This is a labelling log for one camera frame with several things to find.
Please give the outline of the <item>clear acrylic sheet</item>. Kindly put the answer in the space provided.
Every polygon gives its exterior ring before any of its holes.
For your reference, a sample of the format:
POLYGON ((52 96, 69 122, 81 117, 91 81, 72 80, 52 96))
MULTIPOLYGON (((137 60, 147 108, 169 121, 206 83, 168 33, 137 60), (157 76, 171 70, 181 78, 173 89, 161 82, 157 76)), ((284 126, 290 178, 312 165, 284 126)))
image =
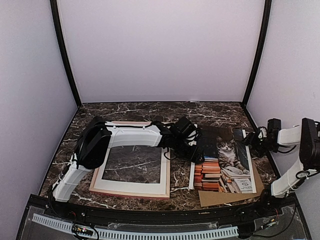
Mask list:
POLYGON ((117 182, 159 184, 162 149, 143 145, 110 149, 102 179, 117 182))

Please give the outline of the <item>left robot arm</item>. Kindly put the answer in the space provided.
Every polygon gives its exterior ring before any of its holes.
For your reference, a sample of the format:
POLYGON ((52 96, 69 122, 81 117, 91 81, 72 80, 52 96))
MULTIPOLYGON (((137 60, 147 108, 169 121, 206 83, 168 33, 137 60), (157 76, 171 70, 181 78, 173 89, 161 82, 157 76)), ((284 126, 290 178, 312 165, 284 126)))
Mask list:
POLYGON ((60 218, 71 213, 68 202, 82 178, 103 165, 107 151, 119 146, 148 146, 172 150, 183 160, 196 164, 205 160, 204 151, 193 144, 200 129, 186 117, 177 122, 152 121, 149 124, 129 124, 104 121, 95 116, 77 140, 71 158, 52 185, 51 210, 60 218))

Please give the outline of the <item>cat and books photo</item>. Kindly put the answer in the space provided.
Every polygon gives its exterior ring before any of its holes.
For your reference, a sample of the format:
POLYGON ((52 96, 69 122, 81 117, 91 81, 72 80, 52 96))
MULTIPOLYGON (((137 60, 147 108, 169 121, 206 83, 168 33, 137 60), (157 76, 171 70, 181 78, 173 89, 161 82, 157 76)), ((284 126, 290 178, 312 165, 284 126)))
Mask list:
POLYGON ((231 194, 257 192, 249 147, 244 129, 201 126, 196 145, 204 161, 190 167, 190 190, 231 194))

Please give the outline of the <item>brown cardboard backing board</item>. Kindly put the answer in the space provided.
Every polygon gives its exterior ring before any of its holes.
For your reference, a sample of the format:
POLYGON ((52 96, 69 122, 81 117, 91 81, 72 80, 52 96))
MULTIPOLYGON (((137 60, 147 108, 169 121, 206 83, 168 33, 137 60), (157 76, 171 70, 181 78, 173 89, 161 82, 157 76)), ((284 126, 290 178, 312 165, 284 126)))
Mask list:
POLYGON ((227 192, 199 190, 198 195, 199 195, 200 206, 209 207, 209 206, 215 206, 215 205, 224 205, 224 204, 235 203, 238 201, 258 198, 265 188, 254 163, 253 163, 253 175, 255 180, 256 193, 227 193, 227 192))

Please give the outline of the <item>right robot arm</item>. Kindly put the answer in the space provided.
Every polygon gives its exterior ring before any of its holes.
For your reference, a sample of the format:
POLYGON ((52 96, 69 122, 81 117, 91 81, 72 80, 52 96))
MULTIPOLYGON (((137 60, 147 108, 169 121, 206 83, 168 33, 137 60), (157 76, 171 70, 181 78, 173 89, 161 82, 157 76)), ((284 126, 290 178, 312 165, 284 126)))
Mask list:
POLYGON ((320 123, 313 119, 303 118, 301 124, 284 129, 280 119, 272 118, 267 127, 258 127, 241 142, 258 157, 269 152, 289 154, 298 150, 294 164, 262 191, 260 202, 255 205, 255 213, 260 217, 274 210, 276 199, 289 197, 306 180, 320 173, 320 123))

